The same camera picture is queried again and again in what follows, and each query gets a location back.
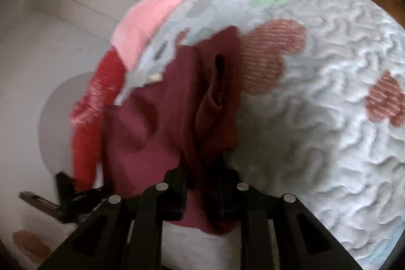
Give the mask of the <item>dark red knit sweater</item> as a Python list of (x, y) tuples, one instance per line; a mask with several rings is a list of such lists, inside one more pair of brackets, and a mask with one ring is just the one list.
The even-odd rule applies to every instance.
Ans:
[(132, 90), (102, 119), (104, 177), (122, 197), (140, 195), (168, 170), (185, 167), (189, 186), (183, 227), (227, 234), (238, 222), (212, 186), (237, 146), (241, 96), (237, 27), (196, 45), (183, 45), (160, 82)]

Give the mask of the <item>pink cushion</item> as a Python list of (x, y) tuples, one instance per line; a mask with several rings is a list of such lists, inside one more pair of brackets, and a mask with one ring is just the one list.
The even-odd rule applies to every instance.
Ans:
[(184, 1), (142, 0), (127, 11), (111, 36), (111, 46), (125, 71), (135, 68), (152, 37)]

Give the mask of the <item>white bed sheet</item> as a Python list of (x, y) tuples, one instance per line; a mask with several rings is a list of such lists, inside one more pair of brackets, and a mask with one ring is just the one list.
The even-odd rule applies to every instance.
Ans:
[(224, 269), (236, 264), (235, 233), (225, 236), (181, 227), (187, 201), (185, 169), (165, 174), (163, 182), (140, 196), (123, 199), (111, 195), (85, 223), (87, 229), (103, 225), (99, 240), (106, 252), (87, 252), (100, 257), (104, 269)]

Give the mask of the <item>red embroidered pillow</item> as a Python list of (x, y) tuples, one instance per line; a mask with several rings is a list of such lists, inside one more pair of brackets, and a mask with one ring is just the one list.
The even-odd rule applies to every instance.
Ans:
[(92, 189), (100, 159), (103, 110), (112, 105), (124, 85), (126, 67), (115, 47), (100, 60), (84, 95), (73, 105), (70, 122), (73, 180), (77, 192)]

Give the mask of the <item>patchwork heart quilt bedspread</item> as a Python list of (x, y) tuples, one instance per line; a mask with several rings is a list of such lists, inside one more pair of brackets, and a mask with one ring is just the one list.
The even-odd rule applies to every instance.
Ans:
[(117, 98), (187, 45), (234, 25), (244, 92), (231, 166), (295, 194), (363, 269), (404, 251), (404, 28), (371, 0), (185, 0), (151, 37)]

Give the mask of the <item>grey rounded headboard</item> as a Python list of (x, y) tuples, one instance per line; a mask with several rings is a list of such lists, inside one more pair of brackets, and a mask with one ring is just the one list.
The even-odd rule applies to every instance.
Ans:
[(73, 175), (70, 113), (85, 93), (92, 73), (82, 73), (63, 81), (47, 98), (38, 124), (40, 154), (51, 175)]

